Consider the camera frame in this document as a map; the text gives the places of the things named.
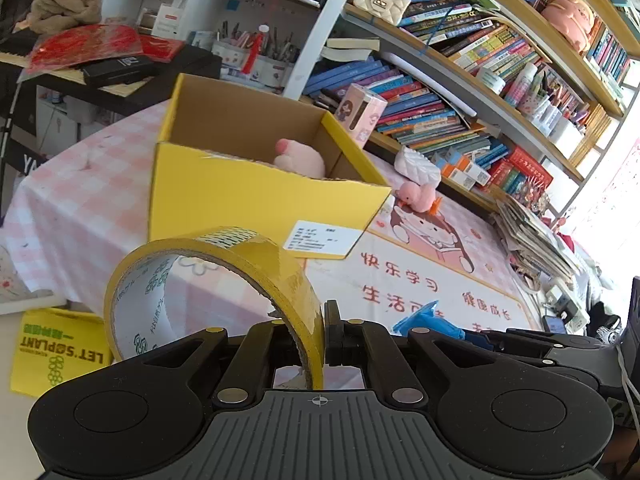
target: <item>pink box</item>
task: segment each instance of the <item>pink box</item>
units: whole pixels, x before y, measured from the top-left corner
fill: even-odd
[[[334,115],[351,139],[363,147],[385,108],[386,99],[364,86],[351,84]]]

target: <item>tape roll core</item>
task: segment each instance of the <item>tape roll core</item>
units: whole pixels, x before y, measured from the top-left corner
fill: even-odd
[[[268,238],[238,227],[155,240],[120,262],[104,297],[107,339],[117,359],[176,339],[164,306],[164,286],[180,256],[223,266],[268,298],[298,346],[306,387],[322,389],[324,325],[318,297],[295,258]]]

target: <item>pink plush toy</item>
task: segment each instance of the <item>pink plush toy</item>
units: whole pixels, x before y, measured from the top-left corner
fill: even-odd
[[[415,212],[424,213],[431,209],[436,200],[436,189],[429,184],[418,186],[415,182],[409,181],[400,186],[396,195]]]
[[[582,0],[549,0],[541,14],[578,52],[589,44],[593,11]]]
[[[273,161],[276,168],[311,178],[324,178],[324,160],[311,146],[296,140],[280,139],[276,142],[276,153],[278,156]]]

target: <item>yellow packet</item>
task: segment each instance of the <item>yellow packet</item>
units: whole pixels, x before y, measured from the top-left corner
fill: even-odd
[[[101,317],[61,308],[28,310],[18,331],[10,387],[39,397],[112,359]]]

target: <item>blue plastic bag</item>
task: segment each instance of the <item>blue plastic bag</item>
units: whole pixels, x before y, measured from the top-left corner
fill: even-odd
[[[406,337],[409,330],[416,327],[429,328],[444,335],[448,335],[454,339],[464,339],[465,331],[458,328],[444,318],[437,317],[434,310],[438,305],[438,300],[427,303],[422,308],[416,310],[409,317],[405,317],[402,321],[396,323],[392,328],[393,332]]]

